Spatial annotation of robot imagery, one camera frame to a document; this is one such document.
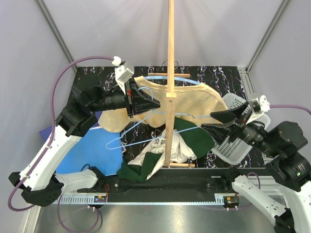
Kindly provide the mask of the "green and white t shirt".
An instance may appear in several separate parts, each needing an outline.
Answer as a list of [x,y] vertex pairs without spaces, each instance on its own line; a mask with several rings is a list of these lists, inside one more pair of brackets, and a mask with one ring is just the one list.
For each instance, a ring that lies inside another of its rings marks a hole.
[[[120,179],[144,182],[155,175],[165,163],[165,131],[160,138],[152,140],[139,155],[129,162],[123,162],[117,172]],[[170,161],[183,164],[205,156],[215,143],[210,134],[194,123],[176,118]]]

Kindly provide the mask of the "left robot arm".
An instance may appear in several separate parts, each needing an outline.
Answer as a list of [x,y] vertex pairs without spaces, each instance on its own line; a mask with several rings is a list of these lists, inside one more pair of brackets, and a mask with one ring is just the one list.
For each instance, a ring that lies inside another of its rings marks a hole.
[[31,206],[46,207],[62,194],[80,189],[104,189],[104,174],[95,166],[70,174],[56,173],[70,149],[97,122],[96,112],[125,109],[126,115],[133,117],[160,107],[160,102],[143,92],[134,78],[110,90],[104,90],[96,79],[79,81],[71,90],[74,99],[56,118],[44,146],[25,169],[9,176],[14,189],[21,189],[21,196]]

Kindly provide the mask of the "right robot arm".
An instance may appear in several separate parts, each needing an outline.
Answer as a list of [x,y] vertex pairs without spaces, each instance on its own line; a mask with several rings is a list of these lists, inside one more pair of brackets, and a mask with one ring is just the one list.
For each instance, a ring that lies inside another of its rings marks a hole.
[[208,131],[224,129],[230,142],[238,138],[271,158],[266,168],[279,184],[287,205],[279,205],[235,167],[221,176],[222,190],[244,196],[270,220],[276,233],[309,233],[311,165],[299,153],[308,140],[296,122],[283,121],[266,131],[257,119],[269,110],[269,103],[247,101],[234,109],[210,113],[217,123],[203,123],[201,127]]

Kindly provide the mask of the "light blue wire hanger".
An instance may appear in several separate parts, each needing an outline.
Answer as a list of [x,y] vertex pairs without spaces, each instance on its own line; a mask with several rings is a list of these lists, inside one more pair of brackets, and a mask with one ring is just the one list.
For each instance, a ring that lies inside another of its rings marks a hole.
[[[181,137],[193,151],[210,151],[214,146],[210,134],[191,121],[176,117],[173,128],[173,139]],[[154,128],[144,124],[142,120],[131,122],[121,130],[118,137],[107,142],[105,147],[111,151],[121,149],[125,153],[137,155],[151,142],[164,145],[164,130],[164,125]]]

